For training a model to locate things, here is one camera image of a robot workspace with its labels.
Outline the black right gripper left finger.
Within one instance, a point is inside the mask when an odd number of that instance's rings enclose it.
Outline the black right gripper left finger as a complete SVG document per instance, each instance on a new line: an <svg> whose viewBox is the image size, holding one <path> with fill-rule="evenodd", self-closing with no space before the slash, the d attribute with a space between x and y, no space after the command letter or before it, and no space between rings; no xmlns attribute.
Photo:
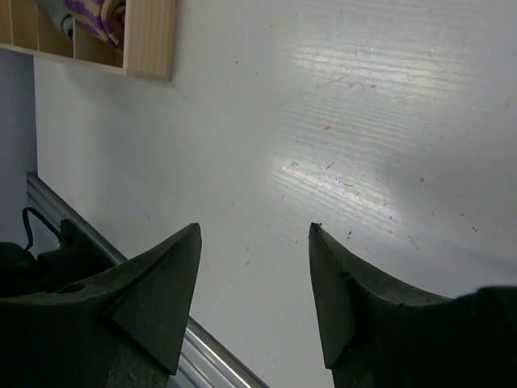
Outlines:
<svg viewBox="0 0 517 388"><path fill-rule="evenodd" d="M1 296L4 387L164 387L200 265L196 223L52 293Z"/></svg>

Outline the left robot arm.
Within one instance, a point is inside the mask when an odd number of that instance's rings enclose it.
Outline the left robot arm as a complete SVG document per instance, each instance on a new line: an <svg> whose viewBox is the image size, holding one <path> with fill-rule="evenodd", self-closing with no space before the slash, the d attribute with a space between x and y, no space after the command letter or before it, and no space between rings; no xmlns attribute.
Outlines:
<svg viewBox="0 0 517 388"><path fill-rule="evenodd" d="M57 237L58 248L33 255L34 234L29 216L35 216ZM96 276L115 267L94 240L69 219L61 220L59 228L38 210L22 211L27 245L1 243L1 296L18 297L32 293L52 293L74 282Z"/></svg>

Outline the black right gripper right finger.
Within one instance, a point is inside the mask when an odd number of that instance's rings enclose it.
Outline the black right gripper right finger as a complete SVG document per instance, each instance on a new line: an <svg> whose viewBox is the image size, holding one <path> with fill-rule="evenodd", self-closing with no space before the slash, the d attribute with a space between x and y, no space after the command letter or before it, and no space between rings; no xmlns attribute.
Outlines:
<svg viewBox="0 0 517 388"><path fill-rule="evenodd" d="M515 287L442 297L354 255L317 223L309 266L335 386L515 386Z"/></svg>

